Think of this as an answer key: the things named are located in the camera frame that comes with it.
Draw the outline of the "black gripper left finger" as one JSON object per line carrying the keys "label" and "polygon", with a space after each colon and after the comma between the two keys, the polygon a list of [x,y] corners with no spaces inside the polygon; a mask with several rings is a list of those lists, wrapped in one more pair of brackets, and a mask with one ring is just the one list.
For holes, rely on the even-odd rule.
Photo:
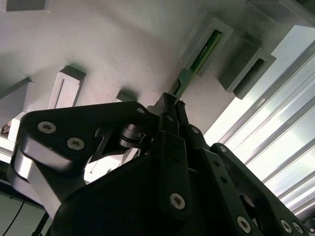
{"label": "black gripper left finger", "polygon": [[144,156],[186,156],[176,98],[164,93],[151,109],[129,101],[26,114],[11,161],[14,188],[54,219],[66,199]]}

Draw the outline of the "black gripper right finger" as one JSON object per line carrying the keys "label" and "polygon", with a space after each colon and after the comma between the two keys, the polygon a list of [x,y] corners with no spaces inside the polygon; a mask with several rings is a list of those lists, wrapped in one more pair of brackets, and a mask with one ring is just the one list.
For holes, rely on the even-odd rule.
{"label": "black gripper right finger", "polygon": [[212,236],[307,236],[305,225],[225,145],[209,146],[177,103],[180,135],[197,171]]}

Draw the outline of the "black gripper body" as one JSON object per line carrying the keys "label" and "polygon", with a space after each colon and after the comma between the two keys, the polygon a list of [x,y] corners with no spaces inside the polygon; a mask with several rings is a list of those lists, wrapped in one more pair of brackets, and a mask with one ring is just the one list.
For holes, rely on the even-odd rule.
{"label": "black gripper body", "polygon": [[202,190],[185,155],[136,158],[69,196],[52,236],[231,236],[213,190]]}

